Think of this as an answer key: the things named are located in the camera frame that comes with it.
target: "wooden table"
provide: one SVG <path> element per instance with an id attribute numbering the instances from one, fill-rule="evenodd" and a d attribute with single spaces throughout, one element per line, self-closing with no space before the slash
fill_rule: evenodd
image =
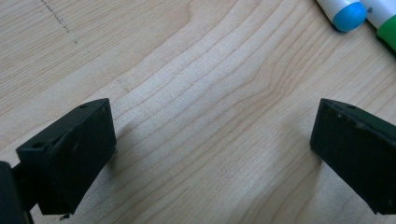
<path id="1" fill-rule="evenodd" d="M 396 222 L 309 147 L 320 98 L 396 123 L 369 23 L 337 33 L 313 0 L 4 0 L 0 18 L 0 160 L 111 102 L 118 154 L 61 223 Z"/>

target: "table surface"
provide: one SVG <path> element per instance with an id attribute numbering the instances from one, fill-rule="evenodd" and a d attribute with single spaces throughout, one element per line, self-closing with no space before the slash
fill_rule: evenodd
<path id="1" fill-rule="evenodd" d="M 396 222 L 309 146 L 320 98 L 396 123 L 368 22 L 335 32 L 314 0 L 4 0 L 0 18 L 0 160 L 110 99 L 118 153 L 61 223 Z"/>

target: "scuff mark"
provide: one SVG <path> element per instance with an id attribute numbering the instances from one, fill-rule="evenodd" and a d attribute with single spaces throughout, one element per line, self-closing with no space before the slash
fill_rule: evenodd
<path id="1" fill-rule="evenodd" d="M 44 4 L 44 6 L 52 13 L 53 17 L 55 17 L 56 21 L 59 22 L 59 24 L 62 25 L 62 27 L 66 30 L 67 33 L 70 32 L 70 30 L 67 28 L 66 24 L 64 23 L 64 20 L 62 20 L 58 14 L 56 14 L 53 9 L 47 4 L 46 1 L 41 0 L 41 2 Z"/>

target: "green marker cap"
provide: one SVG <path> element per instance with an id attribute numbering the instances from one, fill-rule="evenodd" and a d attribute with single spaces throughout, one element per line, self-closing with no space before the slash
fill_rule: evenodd
<path id="1" fill-rule="evenodd" d="M 396 15 L 387 20 L 376 32 L 396 52 Z"/>

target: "wood grain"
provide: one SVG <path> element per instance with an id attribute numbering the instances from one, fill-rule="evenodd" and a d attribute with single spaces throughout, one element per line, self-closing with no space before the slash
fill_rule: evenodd
<path id="1" fill-rule="evenodd" d="M 0 160 L 110 99 L 118 153 L 36 223 L 394 223 L 309 147 L 320 98 L 396 123 L 395 54 L 313 0 L 4 0 Z"/>

